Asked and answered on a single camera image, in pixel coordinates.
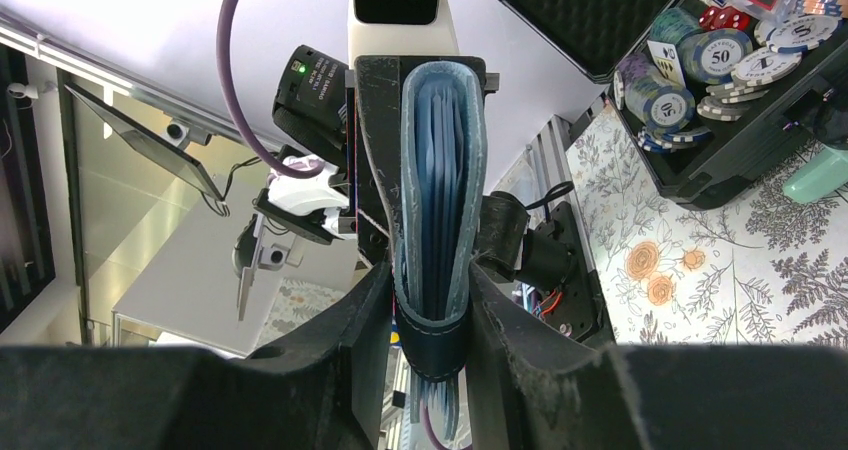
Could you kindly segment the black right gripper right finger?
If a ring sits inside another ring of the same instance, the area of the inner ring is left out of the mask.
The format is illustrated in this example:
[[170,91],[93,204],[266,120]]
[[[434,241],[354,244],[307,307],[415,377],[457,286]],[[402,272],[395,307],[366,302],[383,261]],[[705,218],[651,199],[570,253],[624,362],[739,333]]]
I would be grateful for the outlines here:
[[847,354],[820,346],[586,347],[472,269],[477,449],[843,449]]

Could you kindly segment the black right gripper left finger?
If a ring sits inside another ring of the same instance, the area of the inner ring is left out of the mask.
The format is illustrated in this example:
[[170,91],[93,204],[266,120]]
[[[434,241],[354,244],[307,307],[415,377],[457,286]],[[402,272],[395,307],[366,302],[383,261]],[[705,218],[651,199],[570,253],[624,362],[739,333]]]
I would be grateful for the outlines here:
[[198,347],[5,347],[5,449],[373,449],[392,270],[245,359]]

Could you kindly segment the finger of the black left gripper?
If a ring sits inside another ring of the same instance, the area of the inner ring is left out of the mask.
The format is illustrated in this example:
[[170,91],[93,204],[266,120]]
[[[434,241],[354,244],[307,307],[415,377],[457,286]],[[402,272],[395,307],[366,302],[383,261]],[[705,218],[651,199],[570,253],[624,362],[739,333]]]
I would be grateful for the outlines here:
[[402,230],[400,196],[403,56],[360,56],[354,63],[358,247],[373,266],[388,261]]
[[463,63],[477,76],[479,87],[484,96],[488,96],[499,91],[501,74],[499,72],[490,71],[483,58],[476,56],[464,56]]

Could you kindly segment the blue leather card holder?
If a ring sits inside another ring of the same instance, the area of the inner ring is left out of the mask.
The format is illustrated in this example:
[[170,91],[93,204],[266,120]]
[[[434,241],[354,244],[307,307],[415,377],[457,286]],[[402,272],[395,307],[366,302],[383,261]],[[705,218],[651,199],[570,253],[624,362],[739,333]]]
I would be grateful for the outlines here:
[[468,66],[415,68],[402,92],[400,215],[393,249],[395,319],[410,381],[410,418],[459,426],[458,375],[470,340],[470,266],[487,163],[480,82]]

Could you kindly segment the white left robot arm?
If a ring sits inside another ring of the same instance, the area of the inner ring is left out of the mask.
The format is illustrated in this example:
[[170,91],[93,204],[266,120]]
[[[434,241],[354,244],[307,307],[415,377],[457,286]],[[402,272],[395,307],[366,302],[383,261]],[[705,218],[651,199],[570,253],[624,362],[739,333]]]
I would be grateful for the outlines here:
[[[348,233],[341,218],[361,209],[355,192],[356,144],[364,134],[345,83],[347,66],[300,46],[283,73],[274,102],[279,128],[315,148],[285,148],[256,202],[258,214],[321,244]],[[484,195],[486,157],[478,76],[460,62],[409,60],[400,69],[400,193],[398,262],[408,307],[432,322],[463,313],[468,267],[480,258],[496,277],[539,293],[540,317],[582,341],[602,325],[596,292],[583,270],[572,211],[558,199],[564,181],[536,203],[544,223],[531,228],[530,206],[515,196]]]

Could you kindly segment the black hanging monitor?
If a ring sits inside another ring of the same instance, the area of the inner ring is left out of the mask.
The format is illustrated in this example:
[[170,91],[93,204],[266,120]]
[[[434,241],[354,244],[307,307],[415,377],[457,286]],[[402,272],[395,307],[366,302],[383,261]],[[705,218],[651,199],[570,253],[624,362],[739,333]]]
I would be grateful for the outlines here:
[[214,184],[210,174],[199,160],[169,143],[166,139],[123,112],[107,105],[99,97],[79,85],[68,83],[65,85],[65,88],[93,111],[105,124],[108,124],[113,132],[119,135],[135,152],[183,180],[209,198],[219,202],[224,201],[223,194]]

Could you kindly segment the black open carrying case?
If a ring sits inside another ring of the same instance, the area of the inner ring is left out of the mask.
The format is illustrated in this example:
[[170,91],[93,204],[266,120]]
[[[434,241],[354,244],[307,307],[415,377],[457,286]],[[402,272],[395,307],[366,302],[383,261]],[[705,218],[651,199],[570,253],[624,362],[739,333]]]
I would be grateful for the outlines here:
[[[669,9],[693,15],[696,0],[498,0],[596,84],[612,85],[628,62],[649,59],[648,37],[654,21]],[[637,134],[657,129],[671,111],[681,114],[676,132],[699,128],[706,135],[682,150],[644,151],[659,194],[688,210],[712,210],[733,201],[759,177],[797,150],[809,133],[800,128],[821,104],[828,87],[847,86],[847,27],[801,58],[786,77],[771,83],[765,95],[747,94],[739,115],[699,114],[709,68],[728,68],[751,53],[754,41],[736,42],[722,30],[699,33],[694,47],[677,47],[685,90],[676,94],[658,85],[652,67],[644,77],[628,80],[625,91],[643,95],[643,104],[621,110],[626,129]]]

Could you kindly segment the red die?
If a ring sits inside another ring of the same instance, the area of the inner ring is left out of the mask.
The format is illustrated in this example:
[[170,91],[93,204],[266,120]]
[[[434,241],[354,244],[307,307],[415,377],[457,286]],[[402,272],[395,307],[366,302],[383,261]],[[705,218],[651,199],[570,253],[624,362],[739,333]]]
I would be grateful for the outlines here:
[[732,6],[723,8],[710,6],[701,14],[698,23],[705,31],[715,31],[725,28],[746,31],[750,26],[751,17]]

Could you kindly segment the floral patterned table mat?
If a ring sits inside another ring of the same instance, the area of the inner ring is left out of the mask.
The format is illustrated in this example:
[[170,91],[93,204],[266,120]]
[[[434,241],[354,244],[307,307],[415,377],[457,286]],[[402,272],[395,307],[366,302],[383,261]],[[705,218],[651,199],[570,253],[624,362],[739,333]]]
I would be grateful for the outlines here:
[[622,344],[847,345],[847,192],[802,205],[784,183],[810,141],[732,203],[662,198],[613,108],[576,140],[553,121],[498,183],[523,202],[564,180]]

